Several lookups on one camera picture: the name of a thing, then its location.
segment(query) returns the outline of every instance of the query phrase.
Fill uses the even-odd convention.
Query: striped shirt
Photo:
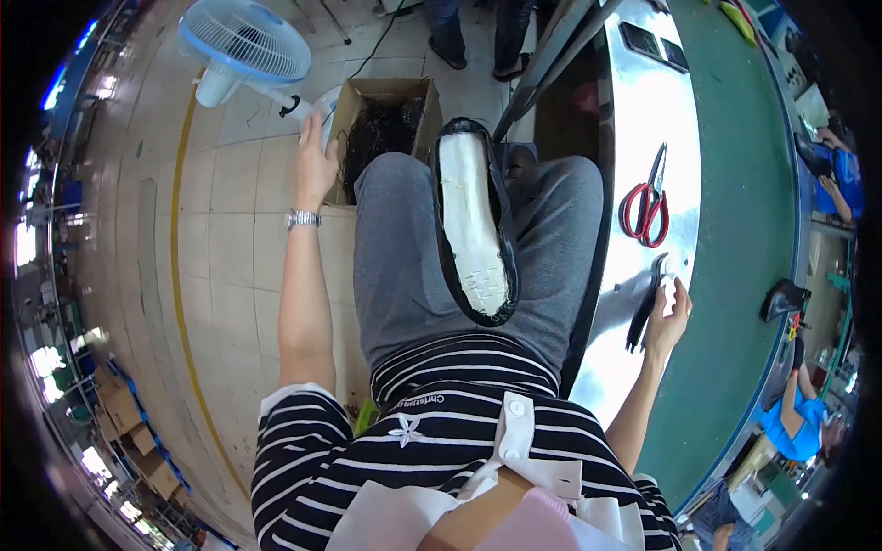
[[[456,496],[493,455],[507,391],[534,404],[529,458],[580,460],[584,497],[636,503],[646,549],[680,548],[654,480],[624,471],[597,419],[557,399],[551,370],[516,341],[448,335],[384,361],[370,388],[383,413],[357,438],[340,404],[315,384],[291,385],[264,400],[251,483],[263,551],[324,549],[368,480]],[[401,419],[413,422],[404,428]]]

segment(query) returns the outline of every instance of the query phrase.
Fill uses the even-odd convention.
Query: power cord
[[[364,69],[364,66],[367,65],[368,61],[370,61],[373,58],[374,54],[377,53],[377,49],[380,47],[380,42],[382,42],[383,39],[385,38],[385,36],[387,34],[389,34],[389,30],[392,28],[392,23],[395,22],[395,18],[398,17],[399,12],[401,11],[401,6],[403,6],[404,3],[405,3],[405,0],[401,0],[400,2],[398,2],[398,7],[395,8],[395,13],[393,13],[392,18],[389,19],[389,25],[386,26],[386,29],[383,31],[383,34],[380,35],[380,38],[377,41],[377,44],[374,45],[373,51],[370,52],[370,55],[368,56],[367,59],[362,61],[362,66],[358,68],[358,71],[352,73],[352,76],[350,78],[355,78],[355,75],[362,72],[362,69]]]

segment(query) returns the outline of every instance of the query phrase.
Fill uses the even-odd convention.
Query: black boot
[[[490,134],[459,117],[435,143],[435,223],[441,272],[453,299],[476,324],[498,327],[520,295],[512,209]]]
[[[803,138],[799,132],[793,133],[793,140],[796,142],[796,152],[803,158],[805,166],[816,178],[833,174],[833,165],[829,160],[815,153],[814,144]]]
[[[781,314],[798,312],[803,309],[805,301],[810,296],[808,289],[797,287],[796,283],[789,279],[782,279],[769,290],[762,308],[759,309],[759,317],[768,323]]]

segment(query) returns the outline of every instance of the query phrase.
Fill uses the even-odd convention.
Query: wristwatch
[[[291,209],[291,212],[288,213],[288,231],[298,224],[318,227],[322,225],[322,217],[314,212]]]

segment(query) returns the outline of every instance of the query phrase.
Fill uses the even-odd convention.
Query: red-handled scissors
[[[664,182],[664,167],[668,157],[668,142],[661,144],[658,154],[655,155],[653,170],[649,174],[646,183],[638,185],[624,196],[619,218],[622,230],[628,237],[640,241],[644,247],[655,249],[664,242],[668,235],[668,196],[662,190]],[[634,199],[640,197],[640,211],[637,218],[637,226],[631,226],[631,205]],[[655,239],[649,236],[655,216],[661,211],[661,229]]]

